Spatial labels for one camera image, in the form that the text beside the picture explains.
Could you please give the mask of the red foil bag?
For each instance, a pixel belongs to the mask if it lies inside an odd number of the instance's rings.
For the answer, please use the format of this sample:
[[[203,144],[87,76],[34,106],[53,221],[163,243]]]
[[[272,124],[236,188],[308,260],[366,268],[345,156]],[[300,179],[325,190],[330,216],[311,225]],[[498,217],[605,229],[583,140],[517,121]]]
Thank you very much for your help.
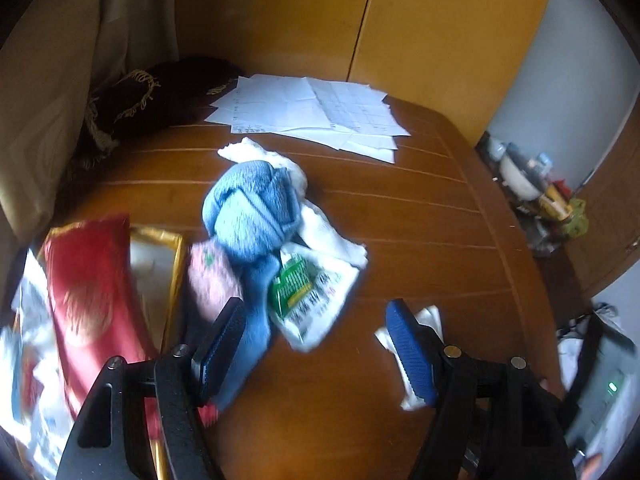
[[[50,229],[40,258],[48,280],[65,396],[80,412],[105,362],[149,361],[158,352],[142,312],[130,262],[126,214]]]

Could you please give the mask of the yellow cardboard box tray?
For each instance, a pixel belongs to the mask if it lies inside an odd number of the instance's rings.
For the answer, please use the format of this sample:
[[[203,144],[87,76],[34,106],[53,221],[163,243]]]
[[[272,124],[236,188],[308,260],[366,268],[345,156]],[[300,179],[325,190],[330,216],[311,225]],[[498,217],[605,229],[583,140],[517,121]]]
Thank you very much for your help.
[[[130,228],[130,262],[146,327],[158,352],[178,337],[179,292],[186,260],[181,235],[153,228]]]

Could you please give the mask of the white wet wipe packet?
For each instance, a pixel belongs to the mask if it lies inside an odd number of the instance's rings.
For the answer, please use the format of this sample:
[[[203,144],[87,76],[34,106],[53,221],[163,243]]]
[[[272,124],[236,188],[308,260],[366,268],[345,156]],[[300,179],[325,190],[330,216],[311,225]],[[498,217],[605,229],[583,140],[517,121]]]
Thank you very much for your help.
[[[434,364],[430,357],[430,343],[442,346],[442,321],[438,307],[429,306],[412,314],[402,299],[394,299],[386,306],[386,325],[375,332],[380,345],[390,352],[398,366],[405,387],[401,408],[415,411],[430,408],[437,400]]]

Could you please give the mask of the pink plush toy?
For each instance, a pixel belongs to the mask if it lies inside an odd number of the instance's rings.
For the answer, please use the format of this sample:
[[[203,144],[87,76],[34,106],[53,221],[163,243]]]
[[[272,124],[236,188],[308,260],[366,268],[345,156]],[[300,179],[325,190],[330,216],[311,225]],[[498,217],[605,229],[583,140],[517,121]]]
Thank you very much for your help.
[[[243,298],[240,281],[216,240],[191,246],[186,274],[198,313],[209,322],[218,318],[231,298]]]

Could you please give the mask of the cluttered side shelf items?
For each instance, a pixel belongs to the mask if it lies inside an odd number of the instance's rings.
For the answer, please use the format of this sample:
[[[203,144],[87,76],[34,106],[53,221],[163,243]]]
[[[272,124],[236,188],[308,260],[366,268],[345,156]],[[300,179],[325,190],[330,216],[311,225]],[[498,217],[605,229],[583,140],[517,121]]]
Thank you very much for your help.
[[[529,158],[515,144],[489,132],[475,149],[506,194],[535,257],[548,258],[563,243],[587,233],[586,202],[574,197],[562,181],[551,179],[546,155]]]

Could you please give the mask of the green white sachet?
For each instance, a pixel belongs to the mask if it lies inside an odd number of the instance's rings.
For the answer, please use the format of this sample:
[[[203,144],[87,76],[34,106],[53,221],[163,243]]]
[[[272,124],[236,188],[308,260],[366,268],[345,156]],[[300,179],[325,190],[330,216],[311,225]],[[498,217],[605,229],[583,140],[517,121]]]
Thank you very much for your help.
[[[271,321],[292,349],[317,348],[341,314],[359,270],[306,246],[286,243],[268,292]]]

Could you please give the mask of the dark fringed cloth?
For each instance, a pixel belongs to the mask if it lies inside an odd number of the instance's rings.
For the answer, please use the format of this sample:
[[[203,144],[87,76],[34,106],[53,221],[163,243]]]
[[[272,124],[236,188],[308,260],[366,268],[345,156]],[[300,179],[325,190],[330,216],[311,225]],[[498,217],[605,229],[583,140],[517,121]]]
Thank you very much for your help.
[[[210,56],[133,70],[90,96],[70,166],[89,169],[119,145],[175,125],[208,92],[224,88],[242,73]]]

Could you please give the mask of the white paper sheets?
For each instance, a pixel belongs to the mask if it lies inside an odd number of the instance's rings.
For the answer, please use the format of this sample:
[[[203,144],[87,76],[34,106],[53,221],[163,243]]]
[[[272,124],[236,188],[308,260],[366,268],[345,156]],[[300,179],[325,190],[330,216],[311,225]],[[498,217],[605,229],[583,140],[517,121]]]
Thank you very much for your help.
[[[256,74],[216,99],[205,118],[234,134],[273,133],[393,164],[409,131],[367,84]]]

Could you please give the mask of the yellow wooden cabinet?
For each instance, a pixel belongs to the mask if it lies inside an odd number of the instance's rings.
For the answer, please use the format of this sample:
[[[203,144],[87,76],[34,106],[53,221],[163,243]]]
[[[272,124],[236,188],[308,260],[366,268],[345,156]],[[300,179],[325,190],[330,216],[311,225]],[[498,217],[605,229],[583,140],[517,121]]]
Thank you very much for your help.
[[[478,141],[548,0],[176,0],[179,49],[249,74],[370,84]]]

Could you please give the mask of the olive beige curtain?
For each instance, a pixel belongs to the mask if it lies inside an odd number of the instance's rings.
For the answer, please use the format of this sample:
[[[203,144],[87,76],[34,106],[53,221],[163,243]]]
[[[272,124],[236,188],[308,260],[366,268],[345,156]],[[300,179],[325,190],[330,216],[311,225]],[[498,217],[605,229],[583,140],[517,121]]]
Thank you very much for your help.
[[[90,93],[177,55],[175,0],[32,0],[1,47],[1,209],[18,240],[52,216]]]

